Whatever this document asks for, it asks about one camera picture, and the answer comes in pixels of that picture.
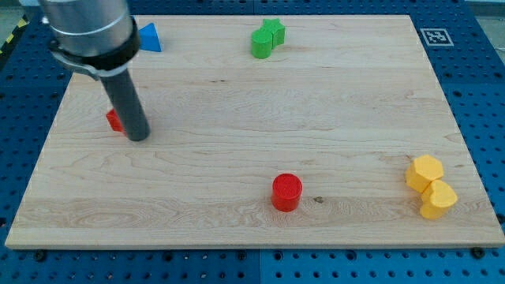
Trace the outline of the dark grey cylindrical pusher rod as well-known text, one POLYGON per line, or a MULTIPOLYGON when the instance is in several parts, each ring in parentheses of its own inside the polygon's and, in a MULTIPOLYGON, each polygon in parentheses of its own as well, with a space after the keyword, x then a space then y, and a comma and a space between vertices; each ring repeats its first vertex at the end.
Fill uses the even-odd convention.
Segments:
POLYGON ((112 77, 101 77, 101 82, 118 115, 129 140, 146 139, 151 130, 134 87, 129 71, 125 69, 112 77))

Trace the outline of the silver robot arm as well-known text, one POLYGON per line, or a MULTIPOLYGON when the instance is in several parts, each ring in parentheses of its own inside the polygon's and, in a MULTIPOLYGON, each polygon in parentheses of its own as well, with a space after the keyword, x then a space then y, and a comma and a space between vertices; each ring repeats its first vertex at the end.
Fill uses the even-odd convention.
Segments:
POLYGON ((128 64, 141 45, 126 0, 39 0, 54 38, 48 44, 65 68, 99 80, 129 140, 151 132, 128 64))

